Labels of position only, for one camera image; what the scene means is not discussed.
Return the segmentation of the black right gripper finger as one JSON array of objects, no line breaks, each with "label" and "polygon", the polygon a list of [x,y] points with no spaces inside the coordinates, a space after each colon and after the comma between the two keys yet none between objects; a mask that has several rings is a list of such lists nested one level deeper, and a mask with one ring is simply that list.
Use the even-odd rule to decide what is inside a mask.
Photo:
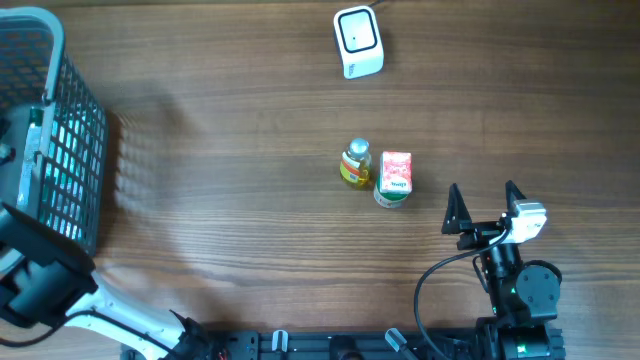
[{"label": "black right gripper finger", "polygon": [[463,196],[456,183],[449,187],[448,205],[443,220],[441,233],[455,235],[470,232],[472,219],[465,205]]},{"label": "black right gripper finger", "polygon": [[506,204],[509,212],[515,211],[515,202],[517,200],[525,200],[526,196],[519,190],[516,184],[509,180],[505,183]]}]

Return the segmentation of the red white juice carton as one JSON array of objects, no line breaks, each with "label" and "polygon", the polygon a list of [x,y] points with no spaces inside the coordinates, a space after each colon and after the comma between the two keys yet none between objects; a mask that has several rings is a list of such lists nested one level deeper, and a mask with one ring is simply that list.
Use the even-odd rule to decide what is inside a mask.
[{"label": "red white juice carton", "polygon": [[408,195],[412,192],[412,155],[384,151],[380,157],[378,189],[381,193]]}]

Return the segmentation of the yellow oil bottle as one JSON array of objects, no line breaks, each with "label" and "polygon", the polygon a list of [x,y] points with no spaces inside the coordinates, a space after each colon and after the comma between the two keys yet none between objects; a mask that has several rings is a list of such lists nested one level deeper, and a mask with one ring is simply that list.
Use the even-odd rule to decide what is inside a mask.
[{"label": "yellow oil bottle", "polygon": [[363,138],[353,139],[342,153],[339,166],[342,179],[353,187],[365,188],[370,182],[371,169],[369,142]]}]

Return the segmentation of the green 3M gloves package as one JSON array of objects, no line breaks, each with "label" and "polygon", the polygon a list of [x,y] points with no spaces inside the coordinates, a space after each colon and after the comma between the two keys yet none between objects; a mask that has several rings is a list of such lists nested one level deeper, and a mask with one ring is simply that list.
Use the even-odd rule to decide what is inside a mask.
[{"label": "green 3M gloves package", "polygon": [[31,108],[16,207],[91,248],[96,243],[104,122],[84,111],[55,117]]}]

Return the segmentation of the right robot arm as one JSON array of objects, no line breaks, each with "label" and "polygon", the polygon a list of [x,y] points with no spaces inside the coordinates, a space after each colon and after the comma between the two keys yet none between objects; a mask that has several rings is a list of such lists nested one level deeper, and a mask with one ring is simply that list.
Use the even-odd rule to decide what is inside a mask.
[{"label": "right robot arm", "polygon": [[458,235],[459,250],[476,254],[473,267],[490,297],[493,315],[477,320],[468,345],[451,349],[454,359],[549,359],[566,357],[558,316],[562,274],[543,260],[523,261],[519,246],[534,239],[547,221],[538,201],[505,184],[507,210],[496,221],[475,222],[456,184],[449,188],[442,232]]}]

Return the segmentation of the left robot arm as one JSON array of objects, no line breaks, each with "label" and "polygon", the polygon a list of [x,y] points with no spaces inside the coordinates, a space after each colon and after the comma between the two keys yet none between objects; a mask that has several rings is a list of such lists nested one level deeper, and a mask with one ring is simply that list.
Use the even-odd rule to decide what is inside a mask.
[{"label": "left robot arm", "polygon": [[[67,176],[70,183],[52,183]],[[208,359],[214,340],[195,320],[154,308],[109,284],[76,242],[85,200],[99,200],[99,184],[84,184],[55,165],[30,180],[30,192],[1,204],[1,243],[17,252],[1,274],[1,317],[22,328],[44,324],[94,331],[147,359]]]}]

